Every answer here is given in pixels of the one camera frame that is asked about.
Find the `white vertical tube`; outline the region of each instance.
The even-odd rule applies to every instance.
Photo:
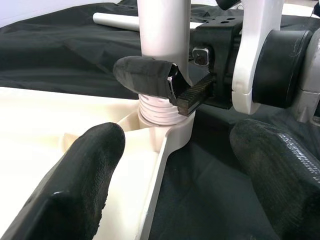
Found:
[[[142,55],[178,65],[184,78],[188,74],[191,0],[138,0]],[[141,114],[157,125],[174,125],[185,119],[169,100],[141,97]]]

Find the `white plastic part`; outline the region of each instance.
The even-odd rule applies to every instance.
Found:
[[[0,236],[78,136],[115,122],[125,131],[125,150],[94,239],[147,240],[167,158],[189,141],[195,115],[174,126],[149,127],[139,103],[0,87],[0,189],[10,193],[1,197]]]
[[[131,30],[139,32],[139,17],[138,16],[127,16],[97,12],[93,15],[93,21],[96,24],[105,26],[115,27],[119,29]],[[190,22],[190,29],[202,25],[199,22]]]
[[[238,112],[253,114],[252,86],[258,57],[271,30],[280,30],[284,0],[242,0],[242,37],[232,79],[232,104]]]
[[[177,64],[192,85],[188,73],[191,0],[138,0],[137,4],[142,55]],[[168,126],[186,119],[168,99],[139,98],[140,113],[152,124]]]

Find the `black cloth surface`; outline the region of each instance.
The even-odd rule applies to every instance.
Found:
[[[77,6],[0,28],[0,87],[137,99],[116,81],[112,70],[118,59],[141,55],[139,33],[97,25],[92,20],[96,12],[137,16],[137,2]],[[192,22],[242,14],[191,7]],[[315,31],[319,20],[283,16],[281,26]],[[192,80],[200,75],[190,65]],[[168,158],[149,239],[279,239],[230,146],[230,129],[245,118],[234,109],[203,105],[197,110],[190,142]],[[319,129],[296,123],[287,110],[262,106],[251,118],[306,140],[308,149],[320,157]]]

